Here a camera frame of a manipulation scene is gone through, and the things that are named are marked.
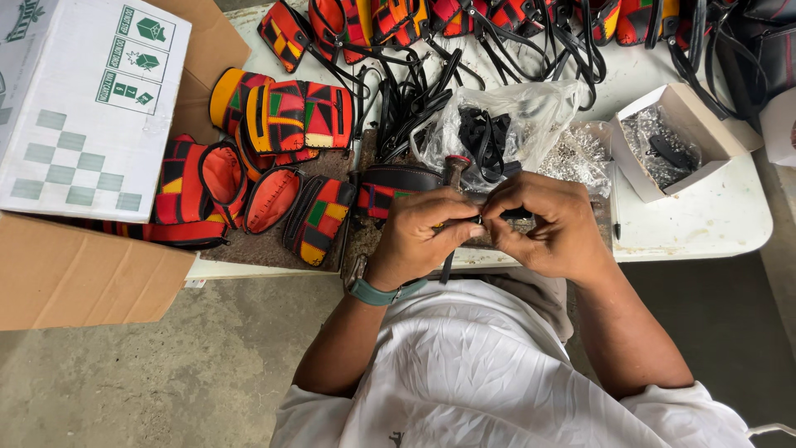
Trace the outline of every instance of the plastic bag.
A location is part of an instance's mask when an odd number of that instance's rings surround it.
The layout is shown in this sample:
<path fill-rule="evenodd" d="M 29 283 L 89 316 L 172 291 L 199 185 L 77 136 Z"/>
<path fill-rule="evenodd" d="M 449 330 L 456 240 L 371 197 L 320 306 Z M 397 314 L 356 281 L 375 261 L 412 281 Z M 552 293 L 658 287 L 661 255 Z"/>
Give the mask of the plastic bag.
<path fill-rule="evenodd" d="M 672 186 L 702 167 L 702 151 L 685 129 L 674 128 L 663 106 L 652 104 L 622 120 L 625 137 L 630 149 L 641 161 L 661 190 Z M 678 168 L 661 157 L 650 145 L 650 137 L 661 135 L 672 151 L 683 153 L 689 159 L 689 167 Z"/>
<path fill-rule="evenodd" d="M 611 194 L 611 130 L 604 121 L 570 124 L 558 137 L 537 173 L 580 182 L 590 195 Z"/>
<path fill-rule="evenodd" d="M 506 133 L 503 160 L 519 160 L 526 171 L 536 171 L 558 135 L 567 128 L 586 94 L 576 80 L 532 82 L 508 85 L 487 92 L 458 88 L 442 110 L 431 135 L 424 144 L 412 146 L 415 157 L 428 168 L 444 172 L 445 158 L 464 155 L 473 159 L 459 140 L 459 108 L 480 108 L 491 116 L 508 113 L 511 125 Z M 497 186 L 484 180 L 473 163 L 462 173 L 462 186 L 487 192 Z"/>

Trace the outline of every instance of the small white box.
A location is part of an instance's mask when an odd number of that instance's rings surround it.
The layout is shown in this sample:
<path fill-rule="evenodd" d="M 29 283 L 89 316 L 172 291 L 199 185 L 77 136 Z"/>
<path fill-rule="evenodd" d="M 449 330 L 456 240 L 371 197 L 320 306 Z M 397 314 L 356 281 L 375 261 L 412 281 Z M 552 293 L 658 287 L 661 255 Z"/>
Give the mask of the small white box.
<path fill-rule="evenodd" d="M 668 112 L 673 129 L 684 130 L 702 151 L 702 168 L 665 190 L 655 183 L 641 161 L 636 159 L 622 127 L 622 120 L 656 103 Z M 664 85 L 647 93 L 615 114 L 611 124 L 615 129 L 611 139 L 611 154 L 644 202 L 675 195 L 715 173 L 730 163 L 733 157 L 747 154 L 763 145 L 763 140 L 748 123 L 732 118 L 719 120 L 696 93 L 683 83 Z"/>
<path fill-rule="evenodd" d="M 0 4 L 0 208 L 147 222 L 191 24 L 141 0 Z"/>
<path fill-rule="evenodd" d="M 768 161 L 796 167 L 796 88 L 775 96 L 760 112 Z"/>

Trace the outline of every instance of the wristwatch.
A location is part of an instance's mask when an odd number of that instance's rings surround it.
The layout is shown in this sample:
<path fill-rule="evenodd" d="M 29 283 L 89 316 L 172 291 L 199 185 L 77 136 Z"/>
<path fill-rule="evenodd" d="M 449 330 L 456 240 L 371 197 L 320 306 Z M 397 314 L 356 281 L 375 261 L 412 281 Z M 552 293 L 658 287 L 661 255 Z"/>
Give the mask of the wristwatch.
<path fill-rule="evenodd" d="M 392 305 L 401 298 L 411 296 L 413 293 L 417 292 L 418 289 L 423 288 L 428 283 L 428 280 L 421 279 L 412 283 L 411 285 L 401 285 L 398 287 L 398 289 L 394 289 L 393 291 L 379 291 L 378 289 L 373 288 L 367 281 L 365 281 L 365 279 L 362 278 L 362 276 L 365 274 L 365 267 L 367 265 L 368 256 L 364 254 L 359 255 L 356 262 L 354 262 L 353 269 L 351 269 L 351 274 L 349 274 L 348 278 L 346 279 L 345 288 L 352 296 L 368 305 Z"/>

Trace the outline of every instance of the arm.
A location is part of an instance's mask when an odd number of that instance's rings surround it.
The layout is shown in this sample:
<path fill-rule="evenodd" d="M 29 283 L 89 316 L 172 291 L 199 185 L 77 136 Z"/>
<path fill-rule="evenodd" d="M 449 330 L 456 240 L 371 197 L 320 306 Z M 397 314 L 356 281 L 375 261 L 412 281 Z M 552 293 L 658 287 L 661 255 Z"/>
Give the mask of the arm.
<path fill-rule="evenodd" d="M 527 235 L 498 217 L 520 206 L 536 215 Z M 693 384 L 674 342 L 603 244 L 582 184 L 520 173 L 490 193 L 483 218 L 499 250 L 541 275 L 575 283 L 583 346 L 606 392 L 619 399 L 649 384 Z"/>
<path fill-rule="evenodd" d="M 438 234 L 433 227 L 478 212 L 449 187 L 396 198 L 379 246 L 368 260 L 365 281 L 387 292 L 428 275 L 464 241 L 486 233 L 483 226 L 467 221 Z M 298 364 L 293 384 L 304 391 L 352 396 L 373 355 L 386 311 L 387 306 L 367 305 L 347 293 Z"/>

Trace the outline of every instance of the cardboard box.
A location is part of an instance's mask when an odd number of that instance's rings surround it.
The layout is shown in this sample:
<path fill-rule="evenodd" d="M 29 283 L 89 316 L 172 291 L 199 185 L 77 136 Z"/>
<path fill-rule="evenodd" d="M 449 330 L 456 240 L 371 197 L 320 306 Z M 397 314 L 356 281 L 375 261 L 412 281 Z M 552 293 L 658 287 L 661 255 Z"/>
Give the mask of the cardboard box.
<path fill-rule="evenodd" d="M 190 29 L 141 0 L 0 4 L 0 208 L 146 222 Z"/>
<path fill-rule="evenodd" d="M 627 139 L 623 138 L 625 134 L 622 128 L 622 120 L 656 103 L 668 112 L 672 128 L 684 130 L 702 150 L 702 168 L 664 190 L 658 187 L 652 175 L 636 159 Z M 611 139 L 611 154 L 644 202 L 675 195 L 717 172 L 733 157 L 747 154 L 763 145 L 763 140 L 748 123 L 732 118 L 722 122 L 687 84 L 682 83 L 664 85 L 642 96 L 615 114 L 611 125 L 615 129 Z"/>
<path fill-rule="evenodd" d="M 760 112 L 768 161 L 796 167 L 796 88 L 775 96 Z"/>
<path fill-rule="evenodd" d="M 189 134 L 197 142 L 218 141 L 210 123 L 213 86 L 229 67 L 241 68 L 252 53 L 213 0 L 145 0 L 193 24 L 169 138 Z"/>
<path fill-rule="evenodd" d="M 0 212 L 0 330 L 159 320 L 194 253 Z"/>

